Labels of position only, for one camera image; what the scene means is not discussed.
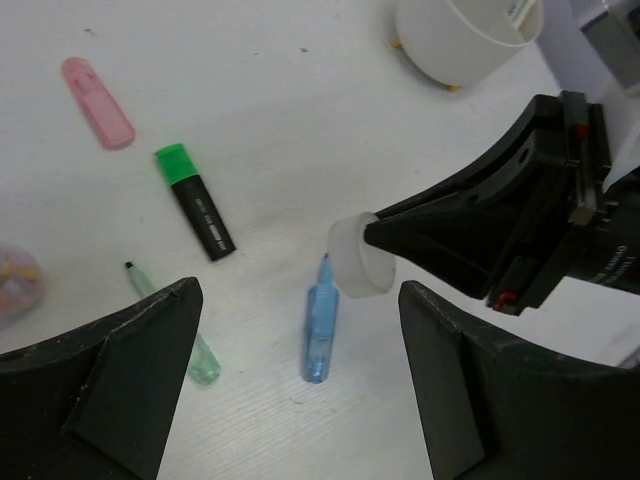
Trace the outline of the green-capped black highlighter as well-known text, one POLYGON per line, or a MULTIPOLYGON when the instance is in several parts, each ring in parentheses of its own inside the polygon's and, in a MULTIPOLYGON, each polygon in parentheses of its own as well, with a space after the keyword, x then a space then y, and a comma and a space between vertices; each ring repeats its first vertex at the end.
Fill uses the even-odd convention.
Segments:
POLYGON ((209 259, 218 261, 235 252, 236 247, 226 225, 184 145, 178 143, 163 147, 154 156, 209 259))

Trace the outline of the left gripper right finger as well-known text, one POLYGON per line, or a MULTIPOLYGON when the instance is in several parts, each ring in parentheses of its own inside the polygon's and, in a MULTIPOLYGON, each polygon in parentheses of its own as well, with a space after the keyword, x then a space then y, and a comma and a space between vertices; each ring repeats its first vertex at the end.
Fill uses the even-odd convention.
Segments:
POLYGON ((422 284, 398 296, 437 479, 635 479, 639 373, 531 343, 422 284))

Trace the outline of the white round divided container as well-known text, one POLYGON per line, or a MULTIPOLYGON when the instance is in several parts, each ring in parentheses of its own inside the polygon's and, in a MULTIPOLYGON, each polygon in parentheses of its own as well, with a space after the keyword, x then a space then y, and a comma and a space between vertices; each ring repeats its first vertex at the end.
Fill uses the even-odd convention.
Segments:
POLYGON ((534 43, 540 1, 414 0, 395 7, 400 47, 424 74, 450 88, 477 84, 534 43))

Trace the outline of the clear tape roll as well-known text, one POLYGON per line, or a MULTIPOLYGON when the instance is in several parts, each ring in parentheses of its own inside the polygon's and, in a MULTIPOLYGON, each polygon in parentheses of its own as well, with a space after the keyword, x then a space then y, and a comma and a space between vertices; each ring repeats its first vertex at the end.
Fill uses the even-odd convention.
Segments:
POLYGON ((371 212, 343 218, 328 233, 327 253, 335 282, 352 299, 388 293, 396 278, 395 256, 369 245, 366 227, 378 217, 371 212))

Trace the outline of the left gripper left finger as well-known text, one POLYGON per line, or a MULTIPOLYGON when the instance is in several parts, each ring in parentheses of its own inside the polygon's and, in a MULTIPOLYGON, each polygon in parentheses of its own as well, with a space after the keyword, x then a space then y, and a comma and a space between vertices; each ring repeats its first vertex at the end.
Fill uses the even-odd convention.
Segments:
POLYGON ((156 478, 202 306, 187 277, 2 354, 2 478, 156 478))

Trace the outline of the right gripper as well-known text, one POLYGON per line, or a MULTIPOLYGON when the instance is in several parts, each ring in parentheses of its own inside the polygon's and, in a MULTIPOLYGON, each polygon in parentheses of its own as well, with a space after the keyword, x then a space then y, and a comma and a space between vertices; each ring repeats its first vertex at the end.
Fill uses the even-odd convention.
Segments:
POLYGON ((637 294, 639 172, 606 189, 610 169, 602 105, 536 95, 477 160, 379 211, 364 239, 504 314, 540 307, 565 277, 637 294))

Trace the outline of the pink highlighter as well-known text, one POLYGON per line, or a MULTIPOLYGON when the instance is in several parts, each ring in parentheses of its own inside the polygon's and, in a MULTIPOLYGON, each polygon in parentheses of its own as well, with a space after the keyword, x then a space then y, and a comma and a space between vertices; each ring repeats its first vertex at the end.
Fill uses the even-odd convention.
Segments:
POLYGON ((86 60, 79 57, 65 59, 61 73, 105 149, 120 150, 134 142, 136 132, 131 122, 86 60))

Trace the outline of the pink-lidded small jar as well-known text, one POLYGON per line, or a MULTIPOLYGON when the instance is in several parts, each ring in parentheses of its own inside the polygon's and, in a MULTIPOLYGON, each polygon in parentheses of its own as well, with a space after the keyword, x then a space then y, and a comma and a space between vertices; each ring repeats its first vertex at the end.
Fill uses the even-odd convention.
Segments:
POLYGON ((1 243, 1 329, 27 316, 43 299, 44 271, 33 255, 1 243))

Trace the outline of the blue highlighter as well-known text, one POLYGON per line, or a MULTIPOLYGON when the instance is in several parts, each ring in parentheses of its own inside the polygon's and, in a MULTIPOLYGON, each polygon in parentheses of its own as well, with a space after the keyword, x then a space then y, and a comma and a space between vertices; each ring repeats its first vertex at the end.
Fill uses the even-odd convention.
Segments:
POLYGON ((324 382, 329 373, 339 305, 339 290, 329 256, 322 258, 316 283, 307 297, 303 373, 313 384, 324 382))

